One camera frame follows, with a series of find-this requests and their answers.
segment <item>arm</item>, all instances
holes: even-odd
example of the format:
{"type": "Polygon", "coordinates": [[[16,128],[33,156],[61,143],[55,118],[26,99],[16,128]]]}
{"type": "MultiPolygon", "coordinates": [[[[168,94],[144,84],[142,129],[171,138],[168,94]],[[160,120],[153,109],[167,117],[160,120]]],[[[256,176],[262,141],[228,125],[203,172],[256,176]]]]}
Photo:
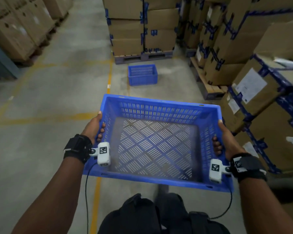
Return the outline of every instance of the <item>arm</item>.
{"type": "MultiPolygon", "coordinates": [[[[231,132],[219,122],[223,132],[226,159],[246,151],[238,144],[231,132]]],[[[214,151],[221,154],[222,145],[213,138],[214,151]]],[[[262,179],[246,178],[240,182],[241,206],[244,225],[248,234],[293,234],[293,220],[282,208],[267,183],[262,179]]]]}
{"type": "MultiPolygon", "coordinates": [[[[99,112],[82,132],[90,138],[92,144],[101,118],[99,112]]],[[[83,169],[84,164],[77,158],[65,158],[46,188],[20,218],[12,234],[67,233],[77,208],[83,169]]]]}

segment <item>black cable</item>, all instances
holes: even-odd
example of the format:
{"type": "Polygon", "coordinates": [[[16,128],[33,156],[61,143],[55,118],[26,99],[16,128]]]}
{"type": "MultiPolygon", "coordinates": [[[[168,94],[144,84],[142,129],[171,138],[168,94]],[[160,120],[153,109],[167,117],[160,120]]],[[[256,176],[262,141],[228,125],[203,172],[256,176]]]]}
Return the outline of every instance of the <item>black cable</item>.
{"type": "Polygon", "coordinates": [[[225,183],[225,184],[227,185],[227,187],[228,187],[229,190],[230,190],[230,196],[231,196],[231,198],[230,198],[230,204],[229,204],[228,208],[226,209],[226,211],[223,212],[222,215],[219,215],[219,216],[217,216],[217,217],[212,217],[212,218],[210,218],[210,220],[217,219],[217,218],[220,218],[220,217],[224,216],[224,215],[228,212],[228,210],[230,209],[230,207],[231,207],[231,203],[232,203],[232,191],[231,191],[231,189],[230,189],[230,185],[228,185],[227,183],[225,183]]]}
{"type": "Polygon", "coordinates": [[[88,181],[88,177],[89,177],[89,174],[90,174],[91,169],[97,163],[98,162],[94,162],[94,164],[90,167],[90,169],[88,171],[88,174],[87,174],[87,178],[86,178],[86,184],[85,184],[85,197],[86,197],[86,208],[87,208],[87,234],[89,233],[89,217],[88,217],[88,201],[87,201],[87,181],[88,181]]]}

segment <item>warehouse floor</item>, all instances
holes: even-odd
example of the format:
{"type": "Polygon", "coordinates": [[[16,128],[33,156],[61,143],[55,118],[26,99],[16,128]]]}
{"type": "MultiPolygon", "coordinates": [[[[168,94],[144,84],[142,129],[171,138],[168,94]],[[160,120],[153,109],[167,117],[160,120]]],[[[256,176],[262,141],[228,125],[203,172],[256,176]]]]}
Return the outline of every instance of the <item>warehouse floor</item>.
{"type": "MultiPolygon", "coordinates": [[[[15,82],[0,83],[0,234],[9,233],[28,206],[50,181],[63,159],[70,137],[80,133],[97,114],[106,93],[203,103],[188,61],[176,47],[173,59],[156,64],[157,85],[130,87],[127,65],[111,57],[102,0],[74,0],[74,7],[53,36],[51,45],[23,70],[15,82]]],[[[86,232],[85,180],[69,233],[86,232]]],[[[243,234],[240,196],[235,184],[228,213],[219,219],[232,234],[243,234]]],[[[156,185],[90,177],[90,233],[103,218],[130,196],[152,199],[156,185]]],[[[188,211],[210,216],[223,213],[230,194],[170,187],[188,211]]]]}

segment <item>perforated crate base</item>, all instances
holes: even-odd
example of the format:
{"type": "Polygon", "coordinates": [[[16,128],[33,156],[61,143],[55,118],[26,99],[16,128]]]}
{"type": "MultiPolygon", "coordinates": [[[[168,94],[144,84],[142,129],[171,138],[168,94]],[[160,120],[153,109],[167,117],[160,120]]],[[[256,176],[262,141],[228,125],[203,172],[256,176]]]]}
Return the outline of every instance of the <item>perforated crate base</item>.
{"type": "Polygon", "coordinates": [[[198,135],[195,125],[118,117],[110,141],[110,171],[200,182],[198,135]]]}

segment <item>blue crate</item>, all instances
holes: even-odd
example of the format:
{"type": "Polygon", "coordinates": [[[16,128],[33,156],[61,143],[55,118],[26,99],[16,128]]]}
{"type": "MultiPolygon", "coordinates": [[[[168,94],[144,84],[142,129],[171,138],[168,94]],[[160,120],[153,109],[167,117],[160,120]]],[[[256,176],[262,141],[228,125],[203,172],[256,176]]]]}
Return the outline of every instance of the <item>blue crate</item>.
{"type": "Polygon", "coordinates": [[[155,64],[128,66],[130,86],[157,84],[157,70],[155,64]]]}
{"type": "MultiPolygon", "coordinates": [[[[105,94],[101,111],[111,165],[95,165],[91,176],[233,191],[231,178],[216,184],[208,177],[212,158],[228,165],[224,154],[214,154],[211,141],[216,135],[221,142],[219,106],[105,94]]],[[[94,162],[89,159],[84,174],[94,162]]]]}

